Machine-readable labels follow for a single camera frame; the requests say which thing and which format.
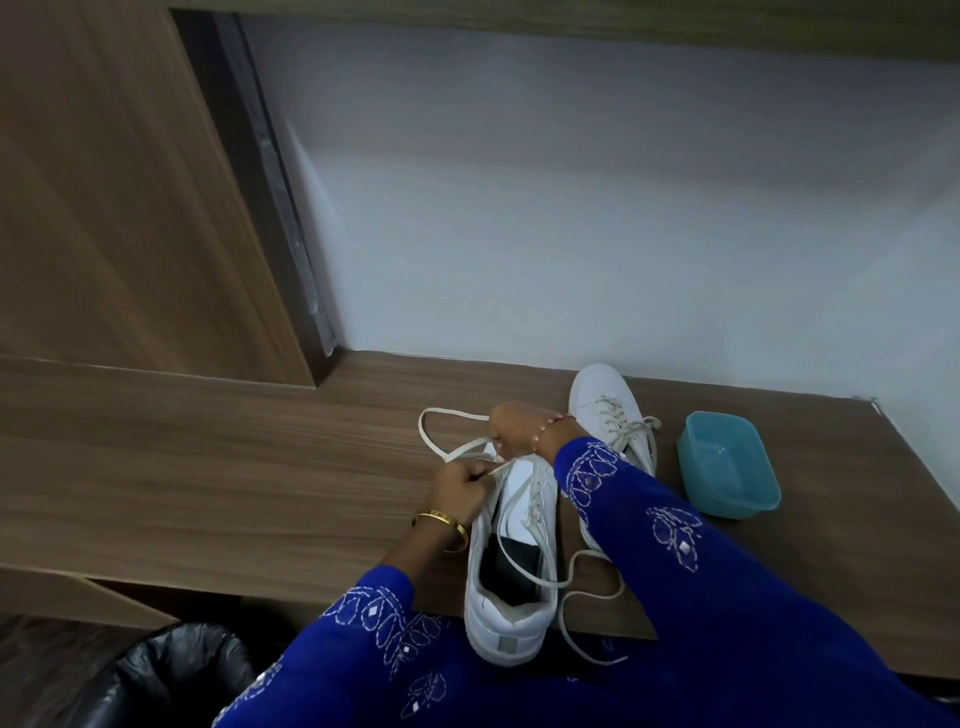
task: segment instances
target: blue embroidered garment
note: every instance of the blue embroidered garment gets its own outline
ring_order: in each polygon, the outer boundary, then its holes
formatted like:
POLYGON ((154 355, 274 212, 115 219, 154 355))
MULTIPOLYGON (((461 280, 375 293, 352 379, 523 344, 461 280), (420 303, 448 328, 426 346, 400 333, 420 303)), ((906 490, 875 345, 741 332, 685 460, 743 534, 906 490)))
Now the blue embroidered garment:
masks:
POLYGON ((557 479, 643 603, 658 643, 555 630, 532 663, 494 667, 459 619, 414 615, 377 567, 307 627, 214 725, 953 726, 844 621, 806 599, 655 478, 597 440, 567 444, 557 479))

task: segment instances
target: teal plastic container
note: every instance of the teal plastic container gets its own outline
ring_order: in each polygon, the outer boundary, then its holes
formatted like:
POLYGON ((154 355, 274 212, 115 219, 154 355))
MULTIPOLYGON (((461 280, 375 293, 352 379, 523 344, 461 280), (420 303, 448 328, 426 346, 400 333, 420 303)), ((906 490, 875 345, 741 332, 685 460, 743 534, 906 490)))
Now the teal plastic container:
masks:
POLYGON ((743 521, 780 505, 780 485, 750 421, 694 412, 677 452, 686 497, 701 513, 743 521))

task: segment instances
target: white sneaker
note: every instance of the white sneaker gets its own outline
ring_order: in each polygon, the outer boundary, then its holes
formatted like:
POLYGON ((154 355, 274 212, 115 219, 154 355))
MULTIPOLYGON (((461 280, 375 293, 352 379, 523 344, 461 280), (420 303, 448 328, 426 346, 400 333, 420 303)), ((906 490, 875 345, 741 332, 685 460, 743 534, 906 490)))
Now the white sneaker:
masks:
MULTIPOLYGON (((590 364, 581 370, 570 387, 570 414, 589 435, 623 455, 650 475, 657 470, 656 417, 643 417, 630 387, 607 364, 590 364)), ((590 537, 583 520, 580 532, 590 548, 601 551, 590 537)))
MULTIPOLYGON (((457 457, 495 458, 493 443, 486 438, 474 440, 452 452, 438 448, 423 429, 423 415, 427 412, 486 420, 482 415, 470 415, 458 410, 431 407, 420 413, 420 437, 444 461, 457 457)), ((506 463, 493 471, 497 481, 480 515, 473 522, 470 533, 467 562, 467 591, 464 598, 464 622, 467 637, 474 651, 487 662, 502 667, 513 667, 533 660, 543 646, 546 630, 554 616, 570 647, 581 657, 596 665, 615 665, 626 657, 611 662, 595 660, 587 655, 570 637, 564 625, 564 604, 574 595, 599 599, 616 599, 626 585, 620 579, 619 589, 612 595, 594 595, 590 592, 567 592, 558 600, 560 589, 573 581, 573 564, 584 554, 607 559, 602 551, 581 550, 570 558, 568 578, 558 581, 557 574, 557 480, 553 469, 541 457, 527 455, 506 463), (539 600, 519 606, 505 603, 485 589, 480 582, 480 567, 484 550, 490 538, 500 542, 503 556, 514 568, 534 584, 540 586, 539 600), (537 573, 531 573, 518 564, 503 547, 503 538, 526 542, 540 548, 541 559, 537 573)))

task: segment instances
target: white shoelace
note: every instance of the white shoelace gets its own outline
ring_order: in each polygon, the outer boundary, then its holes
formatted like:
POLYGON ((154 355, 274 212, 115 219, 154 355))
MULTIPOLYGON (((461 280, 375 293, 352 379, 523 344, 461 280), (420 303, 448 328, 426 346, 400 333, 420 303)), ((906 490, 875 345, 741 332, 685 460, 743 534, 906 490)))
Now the white shoelace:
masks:
POLYGON ((654 430, 660 429, 660 420, 656 417, 644 417, 638 423, 628 422, 623 403, 616 397, 598 397, 595 404, 606 407, 606 409, 600 410, 600 416, 606 418, 603 421, 604 425, 610 425, 616 432, 616 437, 610 443, 610 447, 617 452, 623 452, 635 437, 644 438, 647 452, 650 453, 650 464, 655 472, 657 470, 657 440, 654 438, 654 430))
MULTIPOLYGON (((480 437, 476 440, 471 440, 470 442, 462 445, 451 452, 446 452, 445 450, 439 448, 433 440, 430 439, 430 436, 426 434, 426 430, 423 428, 423 417, 429 412, 433 412, 441 415, 453 415, 455 417, 464 417, 468 420, 477 420, 479 422, 486 422, 490 418, 485 415, 472 415, 468 412, 462 412, 458 409, 444 409, 442 407, 427 407, 422 412, 420 412, 420 418, 417 421, 417 429, 420 431, 420 437, 423 439, 423 442, 433 450, 436 454, 440 455, 444 462, 448 463, 451 460, 456 460, 459 457, 464 457, 467 454, 476 454, 475 450, 481 449, 491 441, 489 437, 480 437)), ((497 468, 494 473, 500 472, 502 468, 506 468, 510 463, 504 463, 500 468, 497 468)), ((500 524, 501 522, 509 518, 509 515, 513 512, 516 505, 523 498, 523 495, 530 491, 530 505, 527 508, 526 518, 523 521, 523 525, 526 526, 527 530, 530 531, 530 534, 534 537, 534 541, 538 544, 541 544, 541 548, 549 544, 549 534, 545 533, 546 523, 543 519, 543 488, 546 486, 546 477, 549 476, 549 473, 545 468, 539 466, 536 462, 534 463, 533 472, 530 476, 523 482, 523 484, 516 490, 510 499, 503 504, 500 508, 499 517, 492 524, 493 532, 496 534, 497 543, 500 546, 500 550, 503 552, 503 555, 507 557, 514 569, 526 576, 534 584, 537 584, 545 589, 564 589, 568 587, 573 582, 573 564, 579 556, 592 556, 594 558, 603 559, 604 561, 610 561, 610 558, 607 554, 601 551, 595 551, 592 548, 583 548, 573 556, 570 557, 570 561, 567 564, 566 572, 567 579, 565 581, 550 581, 547 579, 541 579, 539 576, 536 576, 518 564, 513 557, 507 552, 507 549, 503 547, 503 535, 500 533, 500 524)), ((551 571, 555 571, 556 564, 552 565, 551 571)), ((583 649, 577 645, 573 638, 570 637, 570 633, 566 631, 566 624, 564 623, 564 605, 566 601, 575 595, 589 596, 594 599, 616 599, 618 596, 622 595, 624 590, 627 588, 627 585, 623 581, 623 577, 618 571, 616 577, 619 580, 620 586, 615 593, 611 595, 596 595, 592 592, 584 592, 581 590, 574 590, 572 592, 567 592, 561 597, 560 604, 557 605, 557 624, 560 627, 561 633, 564 635, 566 643, 570 645, 570 648, 580 655, 584 660, 587 660, 589 663, 594 665, 599 665, 602 667, 608 667, 610 665, 616 665, 617 663, 622 663, 627 659, 626 656, 617 658, 616 660, 604 661, 597 660, 594 657, 590 657, 583 649)))

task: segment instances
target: sleeve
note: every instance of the sleeve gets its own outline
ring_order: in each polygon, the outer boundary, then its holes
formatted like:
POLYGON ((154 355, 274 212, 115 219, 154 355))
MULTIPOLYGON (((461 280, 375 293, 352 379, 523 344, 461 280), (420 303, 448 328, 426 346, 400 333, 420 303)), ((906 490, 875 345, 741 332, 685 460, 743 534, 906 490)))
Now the sleeve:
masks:
POLYGON ((404 660, 414 588, 402 571, 368 571, 227 706, 216 728, 347 726, 375 704, 404 660))
POLYGON ((682 683, 697 686, 705 719, 737 716, 747 724, 747 716, 789 713, 794 724, 828 706, 832 718, 919 725, 926 711, 940 713, 844 621, 615 450, 581 438, 564 446, 554 469, 590 535, 643 604, 671 667, 682 683))

